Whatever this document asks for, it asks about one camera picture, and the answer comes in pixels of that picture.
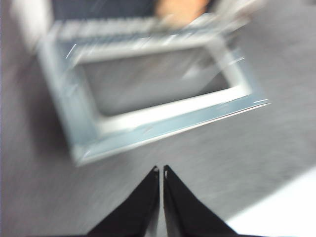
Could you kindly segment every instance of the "gray floor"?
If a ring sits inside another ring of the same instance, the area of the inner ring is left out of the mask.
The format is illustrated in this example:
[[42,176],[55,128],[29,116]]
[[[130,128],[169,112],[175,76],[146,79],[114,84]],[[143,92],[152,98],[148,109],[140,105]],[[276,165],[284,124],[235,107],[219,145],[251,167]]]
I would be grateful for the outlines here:
[[[80,168],[8,2],[1,1],[3,236],[85,233],[155,164],[170,164],[224,219],[316,165],[316,6],[308,1],[272,0],[241,31],[271,105]],[[166,236],[162,209],[158,233]]]

